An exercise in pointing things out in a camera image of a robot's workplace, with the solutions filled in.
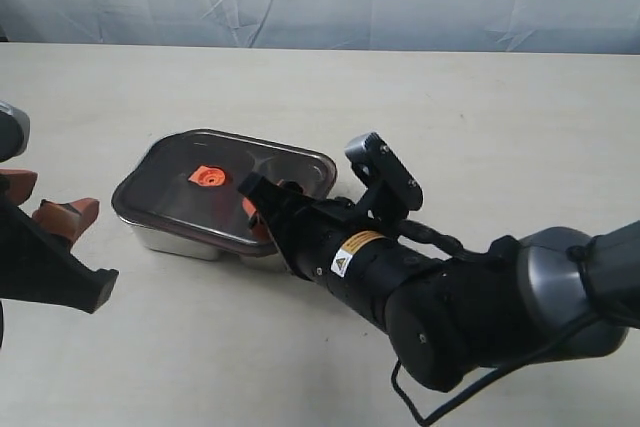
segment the white table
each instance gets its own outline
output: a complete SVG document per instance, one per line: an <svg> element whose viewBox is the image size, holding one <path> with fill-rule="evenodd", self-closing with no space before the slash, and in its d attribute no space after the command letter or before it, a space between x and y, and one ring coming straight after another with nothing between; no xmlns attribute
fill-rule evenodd
<svg viewBox="0 0 640 427"><path fill-rule="evenodd" d="M96 314L5 301L3 426L411 426L385 335L285 274L145 250L110 208L155 140L197 127L316 149L377 130L425 191L416 219L482 249L640 218L640 58L0 44L42 197L103 202L75 254L120 271ZM635 426L640 336L528 368L441 425ZM408 386L423 413L448 396Z"/></svg>

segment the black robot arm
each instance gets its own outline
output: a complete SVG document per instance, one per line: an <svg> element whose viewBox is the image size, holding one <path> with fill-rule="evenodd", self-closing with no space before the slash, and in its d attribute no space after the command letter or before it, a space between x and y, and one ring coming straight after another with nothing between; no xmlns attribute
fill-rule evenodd
<svg viewBox="0 0 640 427"><path fill-rule="evenodd" d="M368 188L358 202L312 199L258 174L239 190L292 273L326 288L389 336L399 359L394 388L422 425L524 365L608 355L635 326L640 222L593 239L556 227L469 252L457 239L407 220L422 206L422 191L377 134L354 139L346 154ZM427 257L400 237L434 245L449 258ZM486 385L422 419L397 385L400 365L442 392L477 367L495 370Z"/></svg>

